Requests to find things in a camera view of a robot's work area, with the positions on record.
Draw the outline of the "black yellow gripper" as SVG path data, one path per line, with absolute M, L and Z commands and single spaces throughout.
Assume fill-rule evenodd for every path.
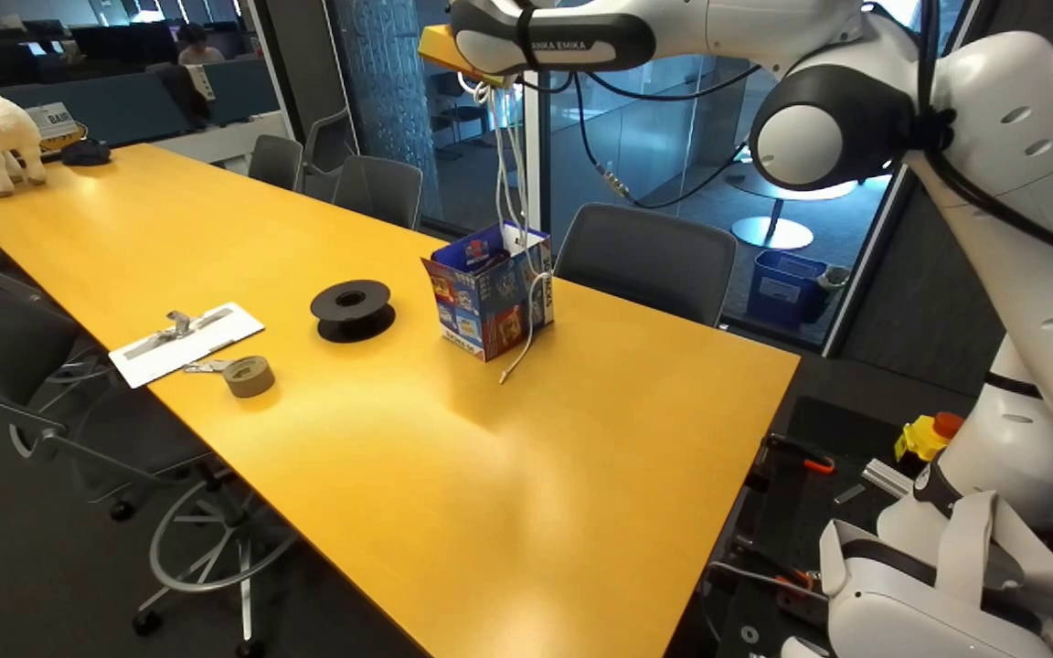
M 454 38 L 444 23 L 423 24 L 417 54 L 431 67 L 501 85 L 514 62 L 486 46 L 479 38 Z

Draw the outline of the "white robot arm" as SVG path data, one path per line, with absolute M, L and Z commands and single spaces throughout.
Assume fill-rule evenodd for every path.
M 920 501 L 974 490 L 1053 524 L 1053 45 L 1027 30 L 948 50 L 874 0 L 451 0 L 422 45 L 479 75 L 631 68 L 673 54 L 776 73 L 749 152 L 785 189 L 892 166 L 918 177 L 998 322 L 1000 348 Z

